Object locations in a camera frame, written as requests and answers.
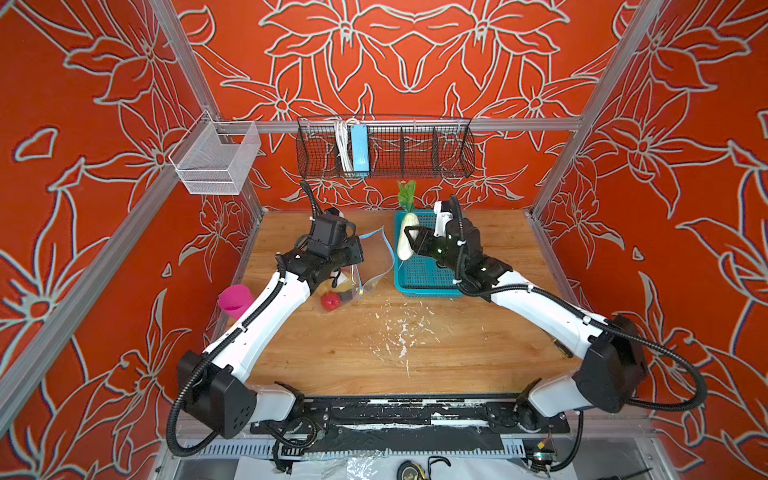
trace basket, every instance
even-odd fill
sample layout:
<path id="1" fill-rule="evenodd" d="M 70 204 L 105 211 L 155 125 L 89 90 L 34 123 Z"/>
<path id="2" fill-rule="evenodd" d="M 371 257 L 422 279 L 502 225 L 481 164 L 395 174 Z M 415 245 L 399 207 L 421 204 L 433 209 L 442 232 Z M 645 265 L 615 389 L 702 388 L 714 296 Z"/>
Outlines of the basket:
<path id="1" fill-rule="evenodd" d="M 419 225 L 435 227 L 436 215 L 431 210 L 414 210 Z M 406 215 L 404 210 L 395 214 L 395 245 L 400 238 L 400 224 Z M 405 262 L 396 264 L 395 288 L 408 298 L 460 298 L 462 293 L 453 284 L 453 272 L 439 268 L 435 259 L 413 255 Z"/>
<path id="2" fill-rule="evenodd" d="M 255 123 L 251 122 L 244 136 L 235 138 L 219 134 L 219 123 L 201 115 L 169 155 L 191 194 L 238 195 L 261 148 Z"/>
<path id="3" fill-rule="evenodd" d="M 352 117 L 301 117 L 296 162 L 303 178 L 460 178 L 475 172 L 475 138 L 468 118 L 357 119 L 368 128 L 369 170 L 344 171 L 335 124 Z M 352 155 L 352 141 L 347 146 Z"/>

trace pink cup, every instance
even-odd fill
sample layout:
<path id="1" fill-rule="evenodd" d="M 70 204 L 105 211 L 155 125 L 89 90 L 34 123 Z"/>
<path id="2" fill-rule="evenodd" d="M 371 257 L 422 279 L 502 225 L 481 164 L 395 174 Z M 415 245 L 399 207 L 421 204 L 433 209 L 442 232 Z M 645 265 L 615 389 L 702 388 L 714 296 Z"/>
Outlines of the pink cup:
<path id="1" fill-rule="evenodd" d="M 248 310 L 253 300 L 247 286 L 232 285 L 219 295 L 219 306 L 227 315 L 237 320 Z"/>

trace worn table surface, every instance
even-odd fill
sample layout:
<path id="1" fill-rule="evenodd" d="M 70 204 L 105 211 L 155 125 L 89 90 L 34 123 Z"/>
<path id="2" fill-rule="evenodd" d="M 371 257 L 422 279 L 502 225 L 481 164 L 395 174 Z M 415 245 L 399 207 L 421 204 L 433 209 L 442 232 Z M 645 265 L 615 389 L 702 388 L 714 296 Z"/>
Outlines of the worn table surface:
<path id="1" fill-rule="evenodd" d="M 394 212 L 347 216 L 358 233 L 383 225 L 392 242 Z M 520 210 L 470 210 L 467 217 L 486 254 L 558 291 Z M 264 217 L 243 279 L 254 296 L 275 271 L 275 252 L 288 251 L 309 226 L 307 213 Z M 266 347 L 249 383 L 287 382 L 309 395 L 519 392 L 576 367 L 516 313 L 476 298 L 405 298 L 390 271 L 354 306 L 324 313 L 313 299 L 304 303 Z"/>

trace black wire basket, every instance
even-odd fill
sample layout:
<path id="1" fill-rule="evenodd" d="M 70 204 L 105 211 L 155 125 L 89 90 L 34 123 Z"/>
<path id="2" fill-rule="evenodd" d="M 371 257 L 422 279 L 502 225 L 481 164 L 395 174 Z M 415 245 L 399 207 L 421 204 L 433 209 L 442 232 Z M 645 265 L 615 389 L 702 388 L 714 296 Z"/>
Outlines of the black wire basket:
<path id="1" fill-rule="evenodd" d="M 336 122 L 355 118 L 368 128 L 369 170 L 345 171 Z M 301 117 L 296 162 L 302 178 L 459 178 L 475 172 L 469 118 L 366 115 Z M 353 158 L 352 141 L 347 153 Z"/>

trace red ball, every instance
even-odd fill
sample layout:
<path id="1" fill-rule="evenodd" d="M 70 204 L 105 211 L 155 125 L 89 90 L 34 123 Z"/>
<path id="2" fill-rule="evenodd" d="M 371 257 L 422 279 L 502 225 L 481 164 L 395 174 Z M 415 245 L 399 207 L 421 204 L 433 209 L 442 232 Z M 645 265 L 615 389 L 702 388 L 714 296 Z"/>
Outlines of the red ball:
<path id="1" fill-rule="evenodd" d="M 335 292 L 328 292 L 320 298 L 320 304 L 326 309 L 326 312 L 336 310 L 341 306 L 341 298 Z"/>

